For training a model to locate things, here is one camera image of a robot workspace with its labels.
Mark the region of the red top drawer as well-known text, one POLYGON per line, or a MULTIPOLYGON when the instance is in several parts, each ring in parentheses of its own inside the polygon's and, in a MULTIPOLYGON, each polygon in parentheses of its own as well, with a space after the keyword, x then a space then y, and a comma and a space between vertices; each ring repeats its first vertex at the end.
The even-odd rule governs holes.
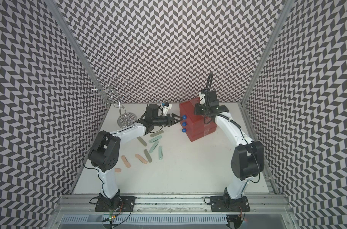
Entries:
POLYGON ((202 115, 195 115, 195 105, 200 103, 200 97, 193 98, 191 100, 179 103, 180 116, 186 117, 181 121, 182 127, 188 127, 196 124, 209 124, 211 119, 209 117, 204 118, 202 115))

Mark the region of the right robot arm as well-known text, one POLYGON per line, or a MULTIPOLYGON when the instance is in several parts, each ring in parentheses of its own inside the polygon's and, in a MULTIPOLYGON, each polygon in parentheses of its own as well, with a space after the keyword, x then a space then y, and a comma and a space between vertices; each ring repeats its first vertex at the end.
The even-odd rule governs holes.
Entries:
POLYGON ((203 89, 199 92, 199 103, 194 106, 194 114, 211 119, 234 147, 230 162, 234 178, 225 188, 226 200, 237 200, 244 196, 248 183, 258 183, 264 170, 264 145, 254 141, 233 119, 229 109, 220 105, 216 91, 203 89))

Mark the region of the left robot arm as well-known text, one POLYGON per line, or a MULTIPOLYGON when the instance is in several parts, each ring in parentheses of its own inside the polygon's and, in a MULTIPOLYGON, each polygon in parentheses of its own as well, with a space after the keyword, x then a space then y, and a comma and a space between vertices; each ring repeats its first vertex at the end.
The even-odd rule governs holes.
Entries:
POLYGON ((170 114, 157 104, 149 104, 144 114, 128 127, 115 132, 100 131, 88 152, 92 169, 98 172, 102 182, 100 198, 106 201, 120 199, 114 167, 122 145, 149 134, 155 127, 171 127, 182 120, 179 115, 170 114))

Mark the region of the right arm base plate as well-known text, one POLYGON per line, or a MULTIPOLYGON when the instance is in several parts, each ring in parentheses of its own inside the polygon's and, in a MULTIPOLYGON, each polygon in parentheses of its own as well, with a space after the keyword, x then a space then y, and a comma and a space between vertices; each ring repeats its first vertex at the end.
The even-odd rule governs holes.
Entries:
POLYGON ((239 199, 230 199, 230 197, 211 196, 210 206, 212 212, 249 212, 250 206, 246 196, 239 199))

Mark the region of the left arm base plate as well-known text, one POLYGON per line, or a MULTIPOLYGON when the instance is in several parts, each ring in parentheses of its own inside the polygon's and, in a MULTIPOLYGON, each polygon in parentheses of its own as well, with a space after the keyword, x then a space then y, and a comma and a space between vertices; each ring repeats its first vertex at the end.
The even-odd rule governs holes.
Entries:
POLYGON ((112 199, 100 196, 95 206, 95 212, 132 212, 135 206, 135 196, 118 196, 112 199))

